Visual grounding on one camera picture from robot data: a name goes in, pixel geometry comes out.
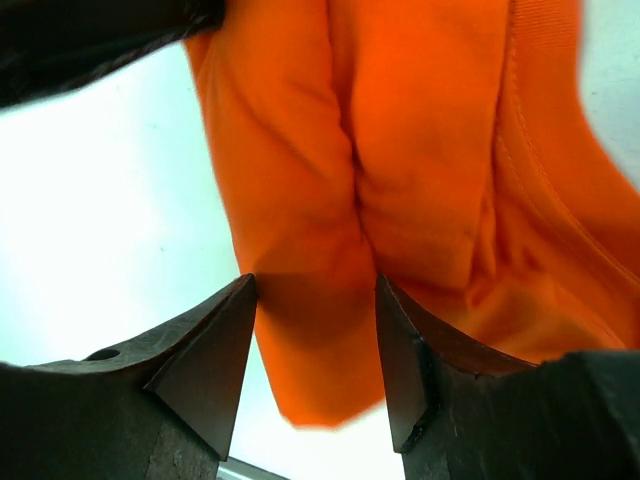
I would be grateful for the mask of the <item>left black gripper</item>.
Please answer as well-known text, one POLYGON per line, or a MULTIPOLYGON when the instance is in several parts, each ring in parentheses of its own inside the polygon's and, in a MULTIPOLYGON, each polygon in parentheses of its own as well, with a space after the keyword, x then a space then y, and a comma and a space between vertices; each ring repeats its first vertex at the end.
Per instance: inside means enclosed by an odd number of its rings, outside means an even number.
POLYGON ((216 0, 44 0, 1 4, 1 105, 74 91, 171 43, 219 29, 216 0))

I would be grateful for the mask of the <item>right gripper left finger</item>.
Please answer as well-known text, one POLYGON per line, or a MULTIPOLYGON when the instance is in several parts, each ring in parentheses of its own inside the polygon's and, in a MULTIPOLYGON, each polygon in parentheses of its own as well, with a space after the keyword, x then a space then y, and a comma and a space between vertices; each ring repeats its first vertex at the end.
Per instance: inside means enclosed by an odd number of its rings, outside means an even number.
POLYGON ((84 360, 1 367, 5 479, 212 479, 228 458, 254 328, 244 275, 84 360))

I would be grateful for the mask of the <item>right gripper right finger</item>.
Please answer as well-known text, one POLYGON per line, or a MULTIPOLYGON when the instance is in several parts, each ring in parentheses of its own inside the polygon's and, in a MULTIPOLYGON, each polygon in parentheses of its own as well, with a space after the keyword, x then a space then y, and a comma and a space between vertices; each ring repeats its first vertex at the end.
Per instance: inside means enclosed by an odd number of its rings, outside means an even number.
POLYGON ((635 479, 639 354, 590 350, 533 365, 375 289, 393 448, 409 479, 635 479))

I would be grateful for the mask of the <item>orange t-shirt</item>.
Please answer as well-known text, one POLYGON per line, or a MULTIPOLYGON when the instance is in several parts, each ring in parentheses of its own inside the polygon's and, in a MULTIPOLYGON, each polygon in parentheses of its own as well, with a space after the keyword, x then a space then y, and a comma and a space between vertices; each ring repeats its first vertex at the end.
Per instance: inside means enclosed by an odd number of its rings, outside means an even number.
POLYGON ((579 1, 230 1, 185 44, 297 426, 383 398, 385 275, 539 363, 639 345, 639 196, 577 91, 579 1))

